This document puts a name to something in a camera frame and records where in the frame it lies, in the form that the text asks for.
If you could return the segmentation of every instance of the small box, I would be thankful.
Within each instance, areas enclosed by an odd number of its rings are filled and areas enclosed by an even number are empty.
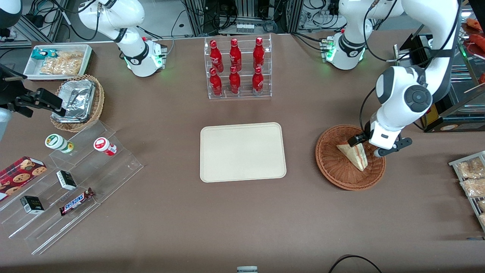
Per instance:
[[[61,183],[61,187],[68,190],[76,189],[76,182],[70,172],[60,170],[57,172],[57,178],[59,179],[59,183]]]
[[[0,171],[0,201],[15,193],[46,170],[47,168],[42,161],[24,156]]]
[[[44,212],[44,208],[42,207],[38,197],[26,195],[20,198],[20,202],[27,213],[41,214]]]

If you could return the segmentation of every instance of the red and white container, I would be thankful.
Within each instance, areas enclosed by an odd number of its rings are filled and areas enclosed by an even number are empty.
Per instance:
[[[210,41],[210,62],[212,66],[217,69],[218,73],[224,71],[224,65],[222,64],[222,54],[217,48],[217,42],[215,40]]]
[[[254,69],[253,75],[253,95],[259,96],[263,92],[264,77],[261,74],[261,67],[258,66]]]
[[[210,73],[210,86],[212,88],[212,92],[214,93],[214,96],[220,97],[222,96],[222,81],[221,77],[217,75],[217,71],[215,68],[210,68],[209,69]]]
[[[99,137],[94,141],[93,147],[95,150],[105,153],[106,155],[113,156],[116,151],[116,145],[110,143],[105,137]]]
[[[241,91],[241,77],[235,66],[231,66],[231,74],[229,75],[229,83],[231,85],[231,92],[234,95],[239,95]]]
[[[264,48],[263,38],[256,38],[256,46],[253,51],[253,67],[256,69],[258,66],[264,65]]]
[[[231,66],[235,66],[238,72],[241,71],[243,68],[243,59],[236,38],[231,39],[231,51],[229,52],[229,56],[231,57]]]

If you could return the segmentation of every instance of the cylindrical container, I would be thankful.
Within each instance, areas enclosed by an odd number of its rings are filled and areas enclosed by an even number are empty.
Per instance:
[[[65,154],[70,153],[74,149],[74,144],[65,140],[58,134],[52,134],[46,138],[45,144],[47,147],[59,150]]]
[[[215,40],[210,41],[210,62],[212,66],[217,69],[217,72],[222,73],[224,71],[224,65],[222,64],[222,54],[217,48],[217,42]]]
[[[110,143],[110,141],[105,137],[98,137],[93,144],[95,150],[103,152],[109,156],[113,156],[116,151],[116,145]]]
[[[215,68],[210,68],[209,69],[210,73],[210,87],[212,88],[212,92],[214,93],[214,96],[220,97],[222,96],[222,81],[221,77],[217,75],[217,71]]]
[[[231,39],[231,51],[229,52],[231,57],[231,65],[236,67],[237,71],[241,71],[243,60],[241,56],[241,49],[238,46],[238,40],[236,38]]]
[[[259,96],[263,92],[264,77],[261,74],[261,67],[258,66],[254,69],[253,75],[253,95]]]
[[[263,48],[263,38],[256,38],[256,46],[253,51],[253,67],[264,65],[264,48]]]
[[[231,74],[229,75],[229,83],[231,85],[231,92],[234,95],[238,95],[241,91],[241,77],[238,74],[238,70],[235,66],[231,66]]]

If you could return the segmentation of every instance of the white tray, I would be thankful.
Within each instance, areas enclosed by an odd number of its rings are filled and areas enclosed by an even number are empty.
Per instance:
[[[200,179],[206,183],[285,174],[283,136],[276,122],[210,126],[200,132]]]
[[[67,80],[70,78],[74,78],[76,76],[82,76],[85,74],[86,69],[89,63],[89,57],[91,56],[91,52],[93,51],[92,48],[86,44],[52,44],[52,45],[42,45],[42,46],[35,46],[35,49],[56,49],[59,51],[81,51],[84,53],[84,57],[82,58],[81,68],[79,69],[79,73],[74,76],[69,75],[46,75],[40,73],[40,68],[43,66],[44,60],[37,60],[34,58],[30,58],[27,61],[27,65],[25,66],[24,75],[27,76],[27,79],[31,81],[55,81],[55,80]]]

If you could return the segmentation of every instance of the beige tray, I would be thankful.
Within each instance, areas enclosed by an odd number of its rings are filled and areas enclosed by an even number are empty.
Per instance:
[[[285,174],[283,136],[276,122],[211,126],[200,132],[200,179],[206,183]]]

